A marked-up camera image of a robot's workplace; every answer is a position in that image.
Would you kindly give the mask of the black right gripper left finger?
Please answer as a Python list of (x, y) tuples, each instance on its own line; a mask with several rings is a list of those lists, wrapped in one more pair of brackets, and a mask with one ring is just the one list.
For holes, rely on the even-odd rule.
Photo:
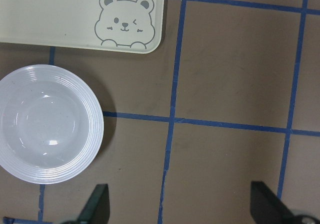
[(78, 224), (107, 224), (110, 218), (108, 184), (97, 184), (80, 212)]

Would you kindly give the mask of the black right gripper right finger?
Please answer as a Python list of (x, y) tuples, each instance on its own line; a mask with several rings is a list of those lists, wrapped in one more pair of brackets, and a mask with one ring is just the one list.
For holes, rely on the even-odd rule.
[(263, 181), (251, 182), (250, 214), (256, 224), (291, 224), (295, 218)]

